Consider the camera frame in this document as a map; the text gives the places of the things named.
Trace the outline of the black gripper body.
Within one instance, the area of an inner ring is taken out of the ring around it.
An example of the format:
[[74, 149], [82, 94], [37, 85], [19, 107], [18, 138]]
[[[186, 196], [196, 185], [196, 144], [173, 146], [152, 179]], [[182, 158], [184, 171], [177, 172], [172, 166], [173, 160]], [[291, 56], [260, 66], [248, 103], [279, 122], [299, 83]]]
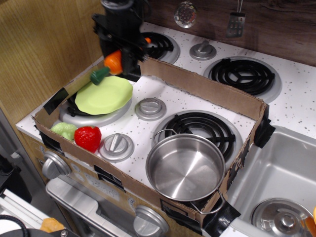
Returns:
[[94, 32], [99, 39], [112, 41], [120, 39], [140, 42], [143, 37], [140, 27], [144, 22], [144, 7], [131, 6], [123, 9], [105, 9], [105, 14], [93, 14]]

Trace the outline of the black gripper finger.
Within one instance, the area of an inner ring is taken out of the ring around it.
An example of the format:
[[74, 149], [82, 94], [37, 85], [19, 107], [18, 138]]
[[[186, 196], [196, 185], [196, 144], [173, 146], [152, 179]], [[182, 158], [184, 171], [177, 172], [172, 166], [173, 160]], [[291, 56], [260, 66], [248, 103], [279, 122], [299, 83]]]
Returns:
[[104, 58], [119, 49], [112, 41], [108, 39], [100, 39], [100, 47]]
[[128, 47], [121, 49], [122, 74], [131, 74], [139, 62], [144, 62], [147, 57], [147, 47]]

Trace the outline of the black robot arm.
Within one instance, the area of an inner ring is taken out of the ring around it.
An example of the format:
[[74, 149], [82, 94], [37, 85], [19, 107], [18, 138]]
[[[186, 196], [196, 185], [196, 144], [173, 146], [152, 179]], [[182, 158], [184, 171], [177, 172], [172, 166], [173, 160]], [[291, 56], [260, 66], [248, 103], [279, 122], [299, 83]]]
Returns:
[[146, 0], [102, 0], [104, 14], [92, 15], [104, 57], [121, 51], [122, 74], [129, 75], [145, 59], [147, 41], [140, 32]]

